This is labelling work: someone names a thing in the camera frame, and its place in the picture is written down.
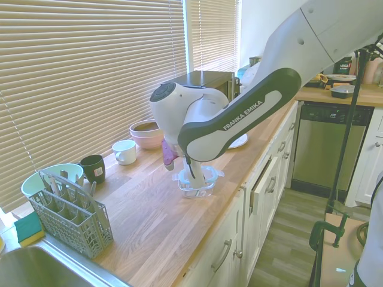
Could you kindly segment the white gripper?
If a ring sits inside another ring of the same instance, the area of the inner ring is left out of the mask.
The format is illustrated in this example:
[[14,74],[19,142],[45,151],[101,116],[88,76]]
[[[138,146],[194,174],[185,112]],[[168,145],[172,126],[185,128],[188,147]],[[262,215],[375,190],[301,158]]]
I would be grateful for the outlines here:
[[186,174],[192,188],[202,188],[205,186],[205,178],[200,162],[186,158]]

